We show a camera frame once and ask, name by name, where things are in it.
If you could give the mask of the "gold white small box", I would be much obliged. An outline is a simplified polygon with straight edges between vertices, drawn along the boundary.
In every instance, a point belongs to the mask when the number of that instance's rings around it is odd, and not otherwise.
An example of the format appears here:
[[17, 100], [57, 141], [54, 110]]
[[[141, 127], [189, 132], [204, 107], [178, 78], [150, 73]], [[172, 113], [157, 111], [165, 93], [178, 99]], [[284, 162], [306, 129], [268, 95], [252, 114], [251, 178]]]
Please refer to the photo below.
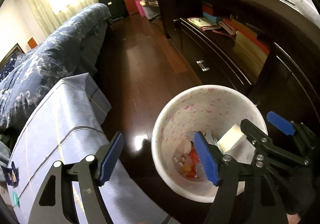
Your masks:
[[218, 140], [217, 146], [223, 154], [232, 156], [237, 162], [251, 164], [255, 147], [247, 140], [237, 124]]

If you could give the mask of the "red white noodle cup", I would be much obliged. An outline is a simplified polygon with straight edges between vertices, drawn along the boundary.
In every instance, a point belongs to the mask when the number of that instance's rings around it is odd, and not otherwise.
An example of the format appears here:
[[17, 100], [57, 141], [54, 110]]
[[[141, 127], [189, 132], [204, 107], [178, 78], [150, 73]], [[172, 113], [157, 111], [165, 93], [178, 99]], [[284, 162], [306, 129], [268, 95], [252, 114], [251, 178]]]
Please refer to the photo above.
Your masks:
[[194, 147], [191, 147], [188, 154], [181, 156], [179, 165], [179, 172], [184, 178], [197, 181], [201, 179], [197, 170], [200, 165], [200, 159]]

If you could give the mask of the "white speckled trash bin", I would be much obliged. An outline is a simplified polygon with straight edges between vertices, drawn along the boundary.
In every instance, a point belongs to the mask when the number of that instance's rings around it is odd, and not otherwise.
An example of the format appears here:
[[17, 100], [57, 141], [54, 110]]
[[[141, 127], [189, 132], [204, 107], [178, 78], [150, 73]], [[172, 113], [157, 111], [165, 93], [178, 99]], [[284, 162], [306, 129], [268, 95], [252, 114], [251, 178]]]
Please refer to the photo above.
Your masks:
[[238, 91], [202, 85], [178, 94], [153, 127], [151, 152], [160, 177], [186, 199], [213, 202], [223, 179], [219, 167], [253, 159], [255, 147], [240, 129], [244, 119], [267, 133], [258, 108]]

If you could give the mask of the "teal plastic lid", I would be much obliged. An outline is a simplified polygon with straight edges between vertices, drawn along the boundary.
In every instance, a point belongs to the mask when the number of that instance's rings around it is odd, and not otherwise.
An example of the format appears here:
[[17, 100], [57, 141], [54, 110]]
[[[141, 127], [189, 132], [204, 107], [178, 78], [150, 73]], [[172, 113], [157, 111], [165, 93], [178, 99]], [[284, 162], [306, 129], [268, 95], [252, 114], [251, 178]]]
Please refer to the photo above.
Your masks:
[[15, 191], [12, 192], [12, 199], [13, 199], [14, 205], [19, 208], [20, 207], [20, 199], [19, 199], [18, 194]]

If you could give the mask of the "blue waffle snack wrapper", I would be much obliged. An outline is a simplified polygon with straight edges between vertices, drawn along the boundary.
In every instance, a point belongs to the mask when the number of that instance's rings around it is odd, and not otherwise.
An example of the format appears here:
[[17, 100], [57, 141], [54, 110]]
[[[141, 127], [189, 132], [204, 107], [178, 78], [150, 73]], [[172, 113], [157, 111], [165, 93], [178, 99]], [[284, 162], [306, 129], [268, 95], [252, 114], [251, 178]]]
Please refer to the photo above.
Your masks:
[[4, 173], [5, 181], [7, 185], [17, 187], [19, 183], [19, 172], [16, 168], [14, 161], [11, 163], [11, 167], [4, 167], [1, 165], [1, 169]]

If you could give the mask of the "light blue fleece blanket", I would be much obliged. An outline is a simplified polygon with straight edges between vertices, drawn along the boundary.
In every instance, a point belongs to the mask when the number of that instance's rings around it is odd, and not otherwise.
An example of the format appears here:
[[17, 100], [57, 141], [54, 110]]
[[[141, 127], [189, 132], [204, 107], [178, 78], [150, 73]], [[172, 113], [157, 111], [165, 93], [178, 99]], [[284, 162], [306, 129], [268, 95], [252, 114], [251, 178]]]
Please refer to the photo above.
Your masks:
[[10, 149], [0, 141], [0, 158], [1, 158], [1, 167], [7, 167], [11, 157]]

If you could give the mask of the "blue checked tablecloth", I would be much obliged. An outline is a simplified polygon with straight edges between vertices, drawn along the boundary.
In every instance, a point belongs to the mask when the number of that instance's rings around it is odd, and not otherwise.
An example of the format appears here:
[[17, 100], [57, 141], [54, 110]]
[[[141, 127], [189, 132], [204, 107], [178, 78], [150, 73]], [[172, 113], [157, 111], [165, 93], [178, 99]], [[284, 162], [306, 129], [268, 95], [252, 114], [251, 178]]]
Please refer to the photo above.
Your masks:
[[[27, 223], [33, 202], [55, 161], [76, 163], [108, 143], [101, 128], [111, 105], [88, 73], [58, 81], [27, 120], [11, 154], [19, 183], [10, 188], [20, 223]], [[100, 188], [114, 223], [174, 223], [129, 177], [118, 162]]]

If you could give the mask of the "dark wooden cabinet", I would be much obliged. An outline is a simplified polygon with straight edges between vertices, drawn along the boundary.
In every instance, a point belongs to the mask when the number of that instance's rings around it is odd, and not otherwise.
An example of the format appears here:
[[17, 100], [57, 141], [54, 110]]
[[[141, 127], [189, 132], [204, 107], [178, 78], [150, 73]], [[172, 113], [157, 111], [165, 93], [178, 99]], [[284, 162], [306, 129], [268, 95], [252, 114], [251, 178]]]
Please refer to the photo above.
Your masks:
[[164, 32], [203, 84], [319, 131], [319, 28], [285, 0], [158, 0]]

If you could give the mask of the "dark blue patterned duvet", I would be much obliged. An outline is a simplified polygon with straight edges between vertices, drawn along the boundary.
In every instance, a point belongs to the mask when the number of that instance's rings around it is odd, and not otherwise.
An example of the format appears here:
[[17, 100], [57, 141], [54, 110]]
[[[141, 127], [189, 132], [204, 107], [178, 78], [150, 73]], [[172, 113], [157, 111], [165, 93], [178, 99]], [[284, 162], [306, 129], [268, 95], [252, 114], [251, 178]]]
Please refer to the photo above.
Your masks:
[[2, 131], [21, 131], [62, 78], [96, 72], [110, 17], [105, 4], [88, 6], [31, 51], [18, 56], [14, 69], [1, 81]]

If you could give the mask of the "dark wooden headboard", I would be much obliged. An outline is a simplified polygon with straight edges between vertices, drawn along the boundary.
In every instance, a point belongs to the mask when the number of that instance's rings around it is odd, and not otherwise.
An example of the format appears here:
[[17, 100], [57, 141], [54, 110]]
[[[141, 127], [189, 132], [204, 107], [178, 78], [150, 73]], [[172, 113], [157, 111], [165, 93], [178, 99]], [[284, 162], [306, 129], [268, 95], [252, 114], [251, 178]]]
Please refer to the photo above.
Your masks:
[[18, 43], [16, 43], [13, 46], [13, 48], [2, 59], [2, 61], [0, 63], [1, 69], [3, 69], [3, 67], [5, 67], [6, 63], [10, 61], [10, 59], [12, 58], [13, 55], [19, 56], [20, 54], [24, 54], [24, 51], [22, 50], [20, 45]]

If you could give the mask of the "pink storage bin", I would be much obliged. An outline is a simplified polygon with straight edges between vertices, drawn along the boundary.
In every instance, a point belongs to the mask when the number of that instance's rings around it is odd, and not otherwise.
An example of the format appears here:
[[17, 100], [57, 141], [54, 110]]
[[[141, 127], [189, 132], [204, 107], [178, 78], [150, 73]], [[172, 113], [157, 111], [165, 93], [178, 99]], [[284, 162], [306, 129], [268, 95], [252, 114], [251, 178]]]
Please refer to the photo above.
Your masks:
[[135, 4], [137, 7], [137, 10], [141, 17], [146, 17], [143, 6], [140, 4], [140, 0], [135, 0]]

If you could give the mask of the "orange box by wall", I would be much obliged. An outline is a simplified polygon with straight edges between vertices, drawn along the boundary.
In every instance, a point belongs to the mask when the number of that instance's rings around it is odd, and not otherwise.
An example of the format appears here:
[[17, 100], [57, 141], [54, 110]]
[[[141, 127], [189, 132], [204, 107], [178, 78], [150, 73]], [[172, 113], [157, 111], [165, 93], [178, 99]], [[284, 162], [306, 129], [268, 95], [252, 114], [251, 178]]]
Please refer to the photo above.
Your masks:
[[31, 49], [35, 48], [38, 45], [38, 43], [36, 42], [36, 40], [33, 37], [31, 37], [28, 40], [27, 44]]

